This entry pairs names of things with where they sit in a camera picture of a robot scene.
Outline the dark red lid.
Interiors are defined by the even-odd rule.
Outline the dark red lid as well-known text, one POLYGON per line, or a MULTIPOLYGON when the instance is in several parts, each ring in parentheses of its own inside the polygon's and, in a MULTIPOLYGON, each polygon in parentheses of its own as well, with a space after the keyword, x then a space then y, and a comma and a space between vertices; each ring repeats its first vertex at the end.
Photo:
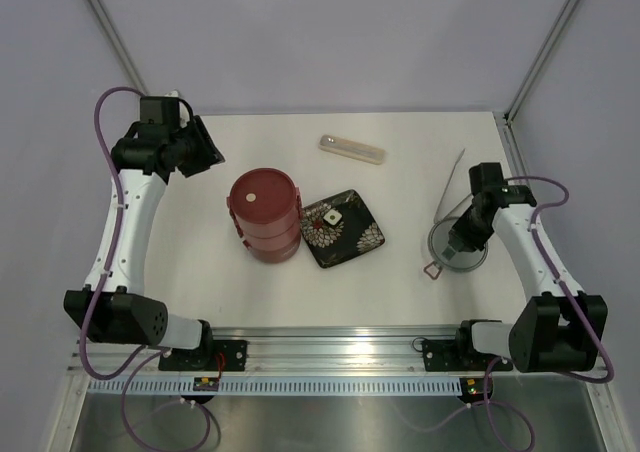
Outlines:
POLYGON ((274 168, 258 168, 233 184, 228 207, 236 218, 252 224, 269 224, 284 218, 297 203, 292 179, 274 168))

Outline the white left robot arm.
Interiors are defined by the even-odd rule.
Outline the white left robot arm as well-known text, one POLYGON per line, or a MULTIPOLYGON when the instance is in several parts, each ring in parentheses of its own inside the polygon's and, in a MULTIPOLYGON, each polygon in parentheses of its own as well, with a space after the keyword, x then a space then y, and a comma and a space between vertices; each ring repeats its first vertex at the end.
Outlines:
POLYGON ((145 264, 158 206, 170 177, 191 177, 223 162, 200 116, 178 96, 143 96, 139 118, 113 147, 109 212, 92 268, 63 308, 80 328, 80 341, 181 349, 195 370, 215 360, 197 319, 176 316, 145 294, 145 264))

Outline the metal food tongs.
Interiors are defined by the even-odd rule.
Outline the metal food tongs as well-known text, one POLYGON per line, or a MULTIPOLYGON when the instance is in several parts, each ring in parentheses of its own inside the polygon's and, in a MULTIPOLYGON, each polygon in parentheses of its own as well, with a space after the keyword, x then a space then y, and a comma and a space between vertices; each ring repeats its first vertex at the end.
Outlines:
POLYGON ((459 154, 458 154, 458 156, 457 156, 457 158, 456 158, 456 160, 455 160, 455 162, 454 162, 454 164, 453 164, 453 166, 452 166, 452 168, 450 170, 450 173, 449 173, 449 176, 447 178, 445 187, 443 189, 443 192, 442 192, 441 197, 439 199, 438 205, 436 207, 436 211, 435 211, 435 214, 434 214, 434 217, 433 217, 433 224, 437 224, 437 223, 443 221, 444 219, 451 217, 470 197, 470 195, 467 195, 467 196, 463 197, 459 201, 459 203, 456 204, 455 206, 453 206, 450 210, 448 210, 447 212, 444 211, 445 199, 447 197, 448 191, 450 189, 450 186, 451 186, 451 183, 452 183, 453 178, 455 176, 455 173, 456 173, 456 170, 458 168, 458 165, 460 164, 462 158, 464 157, 465 152, 466 152, 465 148, 463 148, 459 152, 459 154))

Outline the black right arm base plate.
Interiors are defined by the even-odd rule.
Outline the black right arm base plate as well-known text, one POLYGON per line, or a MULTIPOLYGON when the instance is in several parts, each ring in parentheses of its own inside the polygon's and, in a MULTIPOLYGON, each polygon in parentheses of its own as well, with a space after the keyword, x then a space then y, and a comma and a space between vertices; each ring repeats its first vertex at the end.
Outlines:
POLYGON ((427 372, 485 372, 493 355, 464 350, 455 340, 416 337, 412 349, 423 359, 427 372))

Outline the grey transparent lid red handles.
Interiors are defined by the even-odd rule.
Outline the grey transparent lid red handles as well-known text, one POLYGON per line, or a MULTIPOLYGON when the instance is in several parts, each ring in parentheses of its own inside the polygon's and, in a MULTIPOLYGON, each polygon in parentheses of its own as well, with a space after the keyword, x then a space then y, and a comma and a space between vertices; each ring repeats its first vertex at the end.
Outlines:
POLYGON ((479 252, 458 252, 451 260, 445 261, 442 252, 449 245, 449 231, 457 217, 449 217, 434 224, 424 236, 421 252, 426 264, 423 272, 432 280, 437 280, 443 271, 467 273, 479 268, 488 256, 488 249, 479 252))

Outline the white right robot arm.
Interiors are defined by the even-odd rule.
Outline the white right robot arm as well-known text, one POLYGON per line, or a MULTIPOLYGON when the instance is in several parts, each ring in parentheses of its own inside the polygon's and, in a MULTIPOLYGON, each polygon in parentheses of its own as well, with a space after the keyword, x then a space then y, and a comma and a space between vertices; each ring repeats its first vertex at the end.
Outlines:
POLYGON ((488 356, 510 361, 521 373, 558 373, 586 382, 597 360, 614 376, 602 344, 608 307, 600 295, 589 295, 572 277, 555 251, 540 215, 545 205, 534 198, 526 178, 509 180, 497 162, 469 170, 471 203, 449 229, 446 241, 433 249, 442 267, 486 249, 498 237, 508 252, 529 300, 512 324, 467 321, 454 343, 456 361, 476 368, 488 356))

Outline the pink bowl with handles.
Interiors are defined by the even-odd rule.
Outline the pink bowl with handles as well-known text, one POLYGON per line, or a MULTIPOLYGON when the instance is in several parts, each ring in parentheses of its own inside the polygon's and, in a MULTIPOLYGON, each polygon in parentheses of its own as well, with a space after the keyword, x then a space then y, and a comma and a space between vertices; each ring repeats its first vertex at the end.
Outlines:
POLYGON ((255 249, 264 252, 273 252, 280 249, 290 248, 300 241, 300 227, 294 223, 283 233, 271 237, 257 237, 243 231, 236 226, 236 231, 244 246, 248 249, 255 249))

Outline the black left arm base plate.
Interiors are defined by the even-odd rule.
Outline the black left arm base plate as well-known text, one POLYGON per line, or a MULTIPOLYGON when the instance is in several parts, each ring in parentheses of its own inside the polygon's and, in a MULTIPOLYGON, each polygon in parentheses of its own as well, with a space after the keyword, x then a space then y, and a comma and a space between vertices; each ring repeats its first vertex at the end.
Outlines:
POLYGON ((246 340, 214 339, 207 347, 193 350, 174 349, 168 357, 159 359, 163 372, 243 372, 246 366, 246 340))

